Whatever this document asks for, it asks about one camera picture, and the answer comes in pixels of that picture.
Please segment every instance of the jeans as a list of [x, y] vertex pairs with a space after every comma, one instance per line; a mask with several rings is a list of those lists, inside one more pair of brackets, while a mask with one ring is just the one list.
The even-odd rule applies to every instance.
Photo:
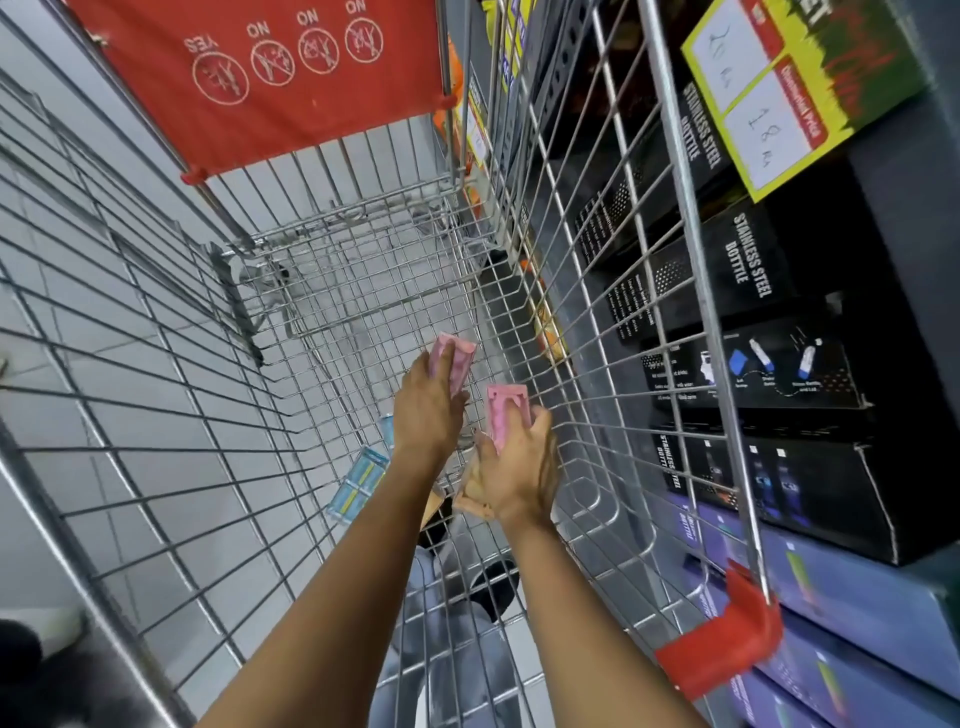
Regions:
[[[501, 631], [492, 631], [478, 641], [477, 635], [492, 627], [490, 617], [483, 607], [467, 599], [447, 606], [444, 583], [432, 584], [437, 572], [433, 557], [418, 546], [407, 581], [407, 592], [415, 593], [404, 599], [404, 622], [394, 632], [379, 680], [425, 662], [428, 655], [431, 728], [459, 725], [457, 717], [465, 713], [469, 713], [463, 718], [465, 728], [518, 728], [516, 696], [491, 706], [494, 697], [516, 686], [506, 638]], [[468, 644], [454, 650], [452, 657], [435, 657], [450, 650], [451, 643]], [[369, 728], [413, 728], [425, 673], [420, 665], [377, 688]]]

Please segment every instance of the blue box on shelf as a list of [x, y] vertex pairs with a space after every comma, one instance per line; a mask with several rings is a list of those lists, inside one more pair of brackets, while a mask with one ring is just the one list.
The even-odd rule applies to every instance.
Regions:
[[[696, 559], [684, 568], [691, 587], [703, 582]], [[708, 569], [697, 600], [706, 617], [722, 614], [730, 601], [724, 579]], [[756, 669], [831, 725], [960, 726], [960, 704], [789, 610], [782, 614], [783, 641]]]
[[832, 728], [754, 670], [734, 677], [730, 693], [737, 713], [754, 728]]
[[[670, 495], [663, 506], [671, 513], [660, 524], [699, 548], [686, 498]], [[747, 564], [739, 516], [706, 504], [699, 513], [708, 559]], [[960, 699], [960, 545], [897, 568], [766, 523], [760, 535], [780, 604]]]
[[390, 458], [370, 448], [363, 448], [347, 477], [326, 506], [326, 511], [344, 523], [353, 523], [387, 471]]

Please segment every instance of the black shoe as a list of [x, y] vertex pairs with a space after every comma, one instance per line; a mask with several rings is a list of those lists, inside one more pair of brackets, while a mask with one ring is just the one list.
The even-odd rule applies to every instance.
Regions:
[[420, 531], [420, 537], [417, 538], [417, 546], [422, 546], [427, 550], [437, 549], [446, 541], [450, 535], [447, 524], [453, 515], [453, 498], [446, 497], [440, 504], [437, 512], [426, 522], [426, 526]]
[[[496, 581], [497, 576], [510, 573], [507, 578]], [[475, 601], [490, 617], [490, 621], [502, 619], [504, 613], [514, 603], [516, 589], [520, 585], [520, 574], [516, 572], [513, 559], [497, 559], [490, 563], [482, 573], [477, 574], [470, 585], [470, 601]]]

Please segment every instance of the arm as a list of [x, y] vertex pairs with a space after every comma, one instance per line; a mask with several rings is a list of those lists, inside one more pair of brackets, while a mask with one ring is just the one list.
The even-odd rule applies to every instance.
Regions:
[[463, 426], [467, 396], [449, 395], [453, 347], [433, 378], [427, 359], [396, 395], [394, 456], [370, 500], [198, 728], [367, 724], [427, 495]]
[[694, 728], [703, 719], [620, 628], [567, 553], [550, 509], [557, 491], [550, 413], [529, 430], [508, 403], [499, 456], [478, 437], [487, 498], [510, 542], [557, 725]]

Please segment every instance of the warning icon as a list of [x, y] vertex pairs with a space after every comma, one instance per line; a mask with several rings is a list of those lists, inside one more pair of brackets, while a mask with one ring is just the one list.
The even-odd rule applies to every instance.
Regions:
[[250, 79], [236, 59], [226, 53], [201, 53], [193, 61], [193, 83], [214, 104], [240, 104], [250, 93]]
[[355, 61], [373, 63], [383, 53], [383, 33], [368, 17], [351, 20], [344, 40], [347, 52]]
[[253, 73], [264, 84], [287, 85], [294, 80], [297, 67], [286, 46], [275, 40], [261, 40], [250, 51]]
[[330, 73], [340, 62], [340, 47], [334, 37], [323, 28], [303, 31], [298, 50], [303, 65], [314, 73]]

